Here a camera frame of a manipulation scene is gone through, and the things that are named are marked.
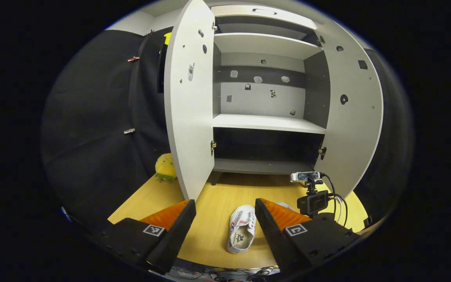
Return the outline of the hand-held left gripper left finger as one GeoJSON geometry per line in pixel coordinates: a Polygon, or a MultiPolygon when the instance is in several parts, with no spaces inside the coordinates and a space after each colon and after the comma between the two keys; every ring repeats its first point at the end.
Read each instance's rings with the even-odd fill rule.
{"type": "Polygon", "coordinates": [[[195,216],[195,201],[190,199],[140,220],[120,220],[94,238],[126,264],[164,275],[174,265],[195,216]]]}

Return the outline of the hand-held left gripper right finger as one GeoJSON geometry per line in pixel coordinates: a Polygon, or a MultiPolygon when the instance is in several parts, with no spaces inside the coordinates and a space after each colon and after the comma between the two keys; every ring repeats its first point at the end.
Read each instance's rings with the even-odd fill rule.
{"type": "Polygon", "coordinates": [[[309,218],[257,198],[255,214],[282,274],[320,267],[337,258],[360,238],[351,229],[336,223],[330,213],[309,218]]]}

